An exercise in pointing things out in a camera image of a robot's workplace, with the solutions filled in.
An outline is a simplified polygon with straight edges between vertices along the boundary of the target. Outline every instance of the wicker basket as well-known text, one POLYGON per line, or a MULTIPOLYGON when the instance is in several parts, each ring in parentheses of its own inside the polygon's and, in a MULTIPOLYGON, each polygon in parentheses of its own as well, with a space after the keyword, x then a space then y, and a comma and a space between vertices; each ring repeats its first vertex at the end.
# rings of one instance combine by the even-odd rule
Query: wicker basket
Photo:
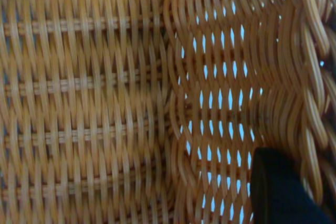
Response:
POLYGON ((0 0, 0 223, 249 223, 257 146, 336 199, 335 6, 0 0))

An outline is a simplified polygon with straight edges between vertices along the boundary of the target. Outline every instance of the woven rattan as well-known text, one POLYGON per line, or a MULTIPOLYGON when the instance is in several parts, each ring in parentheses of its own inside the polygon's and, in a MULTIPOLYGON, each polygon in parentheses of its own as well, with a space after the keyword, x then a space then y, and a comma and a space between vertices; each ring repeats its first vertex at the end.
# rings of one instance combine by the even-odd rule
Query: woven rattan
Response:
POLYGON ((335 66, 327 61, 336 53, 327 27, 335 4, 165 0, 175 222, 250 222, 257 146, 294 158, 317 204, 322 178, 336 196, 335 131, 324 120, 336 85, 320 66, 335 66))
POLYGON ((257 146, 325 209, 335 6, 0 0, 0 223, 250 223, 257 146))
POLYGON ((169 221, 162 12, 1 0, 1 223, 169 221))

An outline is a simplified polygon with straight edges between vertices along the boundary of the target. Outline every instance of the gap in weave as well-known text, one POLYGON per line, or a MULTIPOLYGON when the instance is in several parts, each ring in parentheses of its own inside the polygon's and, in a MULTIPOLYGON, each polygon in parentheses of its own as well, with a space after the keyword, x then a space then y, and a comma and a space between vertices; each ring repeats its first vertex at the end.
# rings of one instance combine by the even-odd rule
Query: gap in weave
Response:
POLYGON ((244 209, 243 206, 240 209, 240 215, 239 215, 239 223, 243 223, 243 219, 244 219, 244 209))
POLYGON ((231 36, 232 45, 234 46, 234 44, 235 44, 235 34, 234 34, 232 28, 230 30, 230 36, 231 36))
POLYGON ((232 69, 233 69, 233 75, 236 79, 237 78, 237 64, 235 61, 232 63, 232 69))
POLYGON ((230 133, 231 140, 233 140, 233 125, 232 125, 232 122, 229 122, 229 133, 230 133))
POLYGON ((240 138, 242 139, 242 141, 244 141, 244 127, 241 123, 239 124, 239 133, 240 133, 240 138))
POLYGON ((234 214, 233 203, 231 203, 231 207, 230 207, 230 220, 233 220, 233 214, 234 214))
POLYGON ((242 166, 242 159, 241 159, 239 151, 237 152, 237 162, 238 162, 238 166, 241 167, 242 166))
POLYGON ((240 179, 237 179, 236 186, 237 186, 237 193, 239 194, 239 191, 240 191, 240 179))
POLYGON ((213 136, 214 135, 214 127, 213 127, 213 124, 212 124, 212 120, 209 120, 209 127, 210 127, 211 135, 213 136))
POLYGON ((211 200, 211 212, 214 212, 215 211, 215 197, 212 197, 212 200, 211 200))

